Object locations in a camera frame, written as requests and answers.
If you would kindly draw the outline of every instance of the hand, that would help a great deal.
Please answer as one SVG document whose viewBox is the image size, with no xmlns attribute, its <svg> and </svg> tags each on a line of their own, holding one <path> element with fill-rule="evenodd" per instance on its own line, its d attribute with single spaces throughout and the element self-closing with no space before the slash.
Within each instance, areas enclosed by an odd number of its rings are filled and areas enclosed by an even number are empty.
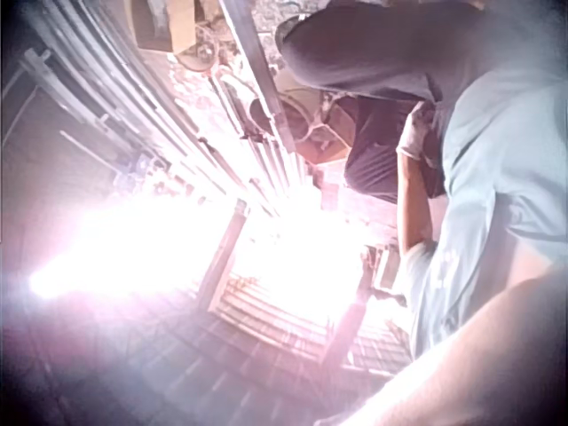
<svg viewBox="0 0 568 426">
<path fill-rule="evenodd" d="M 405 128 L 402 130 L 398 142 L 397 153 L 420 160 L 424 139 L 432 127 L 435 108 L 430 102 L 418 102 L 406 118 Z"/>
</svg>

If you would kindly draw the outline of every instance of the gloved hand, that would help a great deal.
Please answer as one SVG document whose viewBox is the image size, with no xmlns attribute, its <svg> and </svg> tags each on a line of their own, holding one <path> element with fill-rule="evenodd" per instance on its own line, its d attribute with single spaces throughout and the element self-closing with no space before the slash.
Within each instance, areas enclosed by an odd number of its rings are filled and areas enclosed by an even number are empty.
<svg viewBox="0 0 568 426">
<path fill-rule="evenodd" d="M 424 139 L 431 129 L 435 108 L 430 102 L 418 102 L 406 118 L 405 128 L 402 130 L 398 142 L 397 153 L 420 160 Z"/>
</svg>

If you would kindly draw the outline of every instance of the white glove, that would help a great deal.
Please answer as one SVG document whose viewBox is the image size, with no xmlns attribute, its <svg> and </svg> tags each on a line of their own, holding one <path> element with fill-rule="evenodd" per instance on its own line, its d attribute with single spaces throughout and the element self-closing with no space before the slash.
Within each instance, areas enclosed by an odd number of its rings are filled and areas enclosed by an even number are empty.
<svg viewBox="0 0 568 426">
<path fill-rule="evenodd" d="M 402 130 L 398 142 L 397 153 L 420 160 L 424 139 L 431 129 L 434 118 L 434 106 L 430 102 L 418 102 L 406 118 L 405 128 Z"/>
</svg>

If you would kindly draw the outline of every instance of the light blue shirt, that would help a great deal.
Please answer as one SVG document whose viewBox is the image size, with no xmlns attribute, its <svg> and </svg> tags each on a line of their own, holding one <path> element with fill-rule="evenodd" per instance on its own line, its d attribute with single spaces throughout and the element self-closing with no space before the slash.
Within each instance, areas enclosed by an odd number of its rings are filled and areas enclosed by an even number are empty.
<svg viewBox="0 0 568 426">
<path fill-rule="evenodd" d="M 439 243 L 415 246 L 403 262 L 415 358 L 470 318 L 474 293 L 483 299 L 479 264 L 496 215 L 551 262 L 568 258 L 567 117 L 564 75 L 495 70 L 461 95 L 444 140 Z"/>
</svg>

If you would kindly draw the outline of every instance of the glove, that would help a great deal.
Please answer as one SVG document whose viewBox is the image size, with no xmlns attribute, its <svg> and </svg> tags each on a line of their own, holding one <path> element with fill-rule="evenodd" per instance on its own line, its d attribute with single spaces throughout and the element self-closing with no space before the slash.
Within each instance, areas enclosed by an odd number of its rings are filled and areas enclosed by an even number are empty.
<svg viewBox="0 0 568 426">
<path fill-rule="evenodd" d="M 419 161 L 424 139 L 431 130 L 435 108 L 430 102 L 418 102 L 408 115 L 398 142 L 397 153 Z"/>
</svg>

